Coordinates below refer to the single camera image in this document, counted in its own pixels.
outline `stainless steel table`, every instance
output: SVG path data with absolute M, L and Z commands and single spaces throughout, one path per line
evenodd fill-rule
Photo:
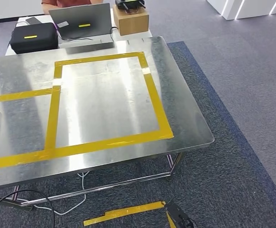
M 50 200 L 169 177 L 214 141 L 161 37 L 2 57 L 0 110 L 0 187 L 163 155 L 171 167 Z M 15 199 L 5 204 L 45 202 Z

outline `yellow tape strip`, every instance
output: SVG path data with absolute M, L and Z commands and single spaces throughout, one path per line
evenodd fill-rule
M 46 139 L 48 139 L 48 137 L 51 136 L 48 131 Z M 41 162 L 45 160 L 61 158 L 61 157 L 76 155 L 76 154 L 106 150 L 119 146 L 127 146 L 137 143 L 156 141 L 162 138 L 163 133 L 161 131 L 147 132 L 142 134 L 129 135 L 119 138 L 107 139 L 102 141 L 90 142 L 90 143 L 88 142 L 84 144 L 61 147 L 55 149 L 52 149 L 52 145 L 55 144 L 55 135 L 52 137 L 53 138 L 50 139 L 49 143 L 45 143 L 45 146 L 48 147 L 48 149 L 46 150 L 0 157 L 0 168 L 9 167 L 14 165 L 21 165 L 32 162 L 39 162 L 39 161 Z
M 174 137 L 171 127 L 169 124 L 169 121 L 167 120 L 167 117 L 166 116 L 165 110 L 163 109 L 163 104 L 155 87 L 155 83 L 153 81 L 152 75 L 146 74 L 144 75 L 144 79 L 150 94 L 150 100 L 153 106 L 153 110 L 157 117 L 158 125 L 162 132 L 165 133 L 163 137 Z
M 160 201 L 160 202 L 155 202 L 155 203 L 144 204 L 144 205 L 141 205 L 141 206 L 112 210 L 112 211 L 106 212 L 104 216 L 84 221 L 83 224 L 84 224 L 84 226 L 89 226 L 89 225 L 95 224 L 95 223 L 116 219 L 116 218 L 126 216 L 126 215 L 132 215 L 132 214 L 145 212 L 145 211 L 149 211 L 149 210 L 160 209 L 160 208 L 164 207 L 164 204 L 163 204 L 163 203 L 163 202 Z
M 90 26 L 90 24 L 79 25 L 79 28 L 89 27 L 89 26 Z
M 167 219 L 169 221 L 170 228 L 176 228 L 176 226 L 174 224 L 174 222 L 172 220 L 172 218 L 167 212 L 166 212 L 166 213 L 167 215 Z
M 0 95 L 0 102 L 25 99 L 25 98 L 30 98 L 30 97 L 34 97 L 34 96 L 48 95 L 48 94 L 51 94 L 51 92 L 52 92 L 52 88 L 25 91 L 25 92 L 19 92 L 19 93 L 14 93 L 14 94 L 3 94 L 3 95 Z
M 60 94 L 61 86 L 53 86 L 51 107 L 49 109 L 48 122 L 47 124 L 47 132 L 44 146 L 45 150 L 55 148 L 58 119 L 58 107 L 60 106 Z
M 79 64 L 79 63 L 90 63 L 90 62 L 97 62 L 97 61 L 104 61 L 104 60 L 112 60 L 112 59 L 119 59 L 119 58 L 129 58 L 129 57 L 138 57 L 139 55 L 144 54 L 143 52 L 130 52 L 125 54 L 116 54 L 116 55 L 108 55 L 108 56 L 96 56 L 96 57 L 89 57 L 89 58 L 78 58 L 78 59 L 71 59 L 71 60 L 64 60 L 55 62 L 54 66 L 64 66 L 64 65 L 70 65 L 70 64 Z
M 54 66 L 54 73 L 53 78 L 61 78 L 62 77 L 62 67 L 63 66 Z
M 31 38 L 36 38 L 37 35 L 34 35 L 34 36 L 27 36 L 27 37 L 24 37 L 24 39 L 31 39 Z

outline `blue carpet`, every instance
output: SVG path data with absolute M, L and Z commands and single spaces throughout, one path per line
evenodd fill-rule
M 90 193 L 81 206 L 65 216 L 57 216 L 56 227 L 82 228 L 83 221 L 108 210 L 174 199 L 199 228 L 276 228 L 276 186 L 184 42 L 168 46 L 215 141 L 208 148 L 186 153 L 181 168 L 170 182 L 159 179 Z M 167 168 L 166 158 L 160 157 L 92 171 L 85 177 L 85 187 L 155 174 Z M 65 176 L 21 188 L 56 195 L 78 190 L 80 179 L 76 175 Z M 2 189 L 0 195 L 11 190 Z M 38 197 L 29 193 L 20 196 Z M 82 199 L 79 196 L 53 204 L 54 209 L 64 212 Z M 26 212 L 0 206 L 0 227 L 49 227 L 50 216 L 46 210 Z M 169 224 L 164 211 L 159 209 L 89 227 L 168 228 Z
M 199 66 L 199 64 L 194 59 L 194 57 L 190 52 L 190 50 L 183 41 L 169 43 L 169 48 L 178 48 L 182 52 L 184 56 L 190 63 L 193 70 L 197 74 L 198 80 L 204 86 L 209 94 L 211 101 L 217 108 L 217 110 L 222 116 L 222 118 L 228 124 L 229 129 L 234 134 L 237 141 L 238 145 L 241 148 L 241 152 L 245 156 L 248 162 L 254 169 L 255 174 L 261 182 L 265 192 L 270 197 L 271 202 L 276 208 L 276 185 L 271 179 L 271 177 L 266 172 L 264 166 L 259 161 L 256 154 L 245 138 L 242 131 L 234 122 L 234 120 L 230 115 L 218 95 L 214 90 L 214 88 L 209 83 L 206 76 Z

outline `black bag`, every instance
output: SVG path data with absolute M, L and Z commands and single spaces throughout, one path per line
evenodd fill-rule
M 17 54 L 57 49 L 58 33 L 52 23 L 16 27 L 10 45 Z

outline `white wall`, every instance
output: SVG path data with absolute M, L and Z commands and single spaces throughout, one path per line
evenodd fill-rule
M 41 0 L 0 0 L 0 19 L 42 13 Z
M 276 0 L 207 0 L 226 20 L 276 13 Z
M 268 15 L 275 2 L 276 0 L 246 0 L 237 18 Z

